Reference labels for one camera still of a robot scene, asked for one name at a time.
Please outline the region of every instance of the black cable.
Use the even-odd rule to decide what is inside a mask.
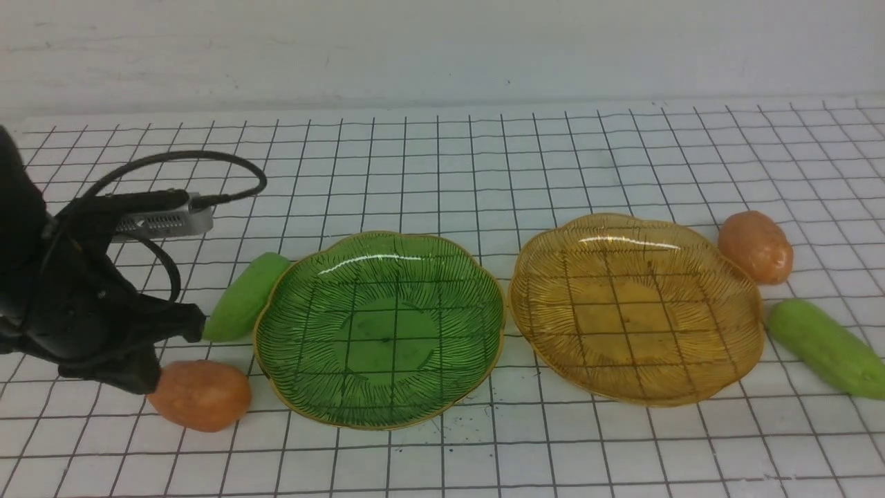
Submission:
[[[166,270],[166,274],[169,275],[169,298],[167,301],[170,303],[174,303],[178,300],[178,296],[181,294],[181,272],[178,271],[178,265],[175,264],[175,261],[172,259],[172,256],[169,255],[166,251],[163,250],[162,247],[159,246],[153,240],[149,238],[142,237],[140,235],[136,235],[130,232],[116,232],[115,235],[124,235],[126,237],[132,238],[137,242],[141,242],[142,245],[148,248],[157,259],[160,260],[160,264],[163,265],[163,269]],[[150,309],[146,310],[149,312],[161,311],[164,308],[160,309]]]
[[[195,210],[205,209],[207,207],[216,206],[218,204],[225,204],[227,202],[232,202],[235,200],[239,200],[241,198],[247,198],[250,196],[254,196],[265,189],[267,186],[267,176],[265,172],[261,170],[258,166],[256,166],[251,161],[245,160],[239,156],[235,156],[233,154],[228,154],[226,152],[215,152],[215,151],[171,151],[171,152],[161,152],[160,154],[153,154],[150,156],[145,156],[138,160],[133,160],[124,164],[121,167],[118,167],[108,173],[105,176],[99,178],[99,180],[92,184],[82,196],[71,201],[71,204],[67,207],[67,214],[64,218],[62,218],[58,222],[58,226],[55,229],[55,233],[52,236],[52,239],[49,243],[49,246],[46,250],[46,254],[43,255],[43,259],[40,263],[40,268],[37,270],[37,281],[34,285],[34,289],[31,291],[31,296],[25,306],[25,313],[22,316],[21,322],[19,323],[19,330],[23,331],[27,327],[28,317],[30,316],[31,309],[34,306],[34,302],[36,301],[37,295],[40,292],[41,283],[43,280],[43,275],[46,273],[46,268],[49,266],[50,261],[52,260],[52,256],[55,254],[56,248],[58,247],[58,242],[67,233],[68,226],[71,223],[71,220],[76,217],[78,214],[78,209],[83,203],[90,199],[94,198],[98,195],[104,187],[107,187],[115,180],[120,179],[122,176],[132,173],[136,169],[141,169],[142,167],[150,166],[152,164],[158,164],[173,160],[217,160],[222,162],[229,162],[231,164],[236,164],[239,167],[244,167],[248,169],[253,175],[258,179],[258,185],[252,187],[251,189],[247,189],[245,191],[237,192],[236,194],[217,194],[217,195],[209,195],[201,198],[194,199],[191,207]],[[168,254],[163,252],[159,246],[157,247],[159,251],[168,257]],[[158,253],[154,253],[163,261],[163,258],[159,256]],[[181,287],[181,276],[179,276],[179,287]]]

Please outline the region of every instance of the toy cucumber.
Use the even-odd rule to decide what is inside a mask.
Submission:
[[[831,386],[885,400],[885,364],[870,346],[805,300],[785,300],[768,314],[768,333]]]
[[[227,342],[252,332],[273,286],[292,264],[277,253],[258,256],[221,294],[203,327],[203,340]]]

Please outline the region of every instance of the potato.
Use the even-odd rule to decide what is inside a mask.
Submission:
[[[781,284],[793,271],[793,246],[759,211],[729,216],[720,229],[719,249],[759,284]]]
[[[200,432],[218,432],[239,420],[252,402],[249,379],[230,365],[199,360],[163,369],[148,401],[166,420]]]

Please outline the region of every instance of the grid paper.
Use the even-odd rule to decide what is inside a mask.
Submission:
[[[885,356],[885,101],[767,99],[399,112],[33,120],[28,173],[57,212],[130,159],[205,148],[254,160],[267,189],[215,211],[202,237],[164,241],[182,299],[209,313],[256,256],[291,259],[363,230],[437,233],[504,284],[540,231],[600,212],[676,221],[715,238],[757,209],[795,247],[769,302],[806,298]],[[239,191],[213,161],[147,167],[117,193]],[[138,244],[111,256],[145,292],[169,282]],[[885,402],[834,392],[784,349],[712,400],[645,409],[592,396],[539,363],[508,326],[492,376],[441,416],[393,432],[316,424],[283,407],[248,344],[158,345],[162,363],[248,371],[236,426],[183,431],[143,397],[0,357],[0,495],[331,498],[880,496]]]

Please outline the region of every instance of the glass plate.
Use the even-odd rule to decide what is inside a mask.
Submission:
[[[559,375],[652,406],[707,399],[764,345],[756,285],[706,238],[670,222],[592,214],[522,249],[517,327]]]
[[[293,264],[255,329],[280,399],[338,426],[436,416],[489,375],[504,336],[497,280],[433,236],[366,232]]]

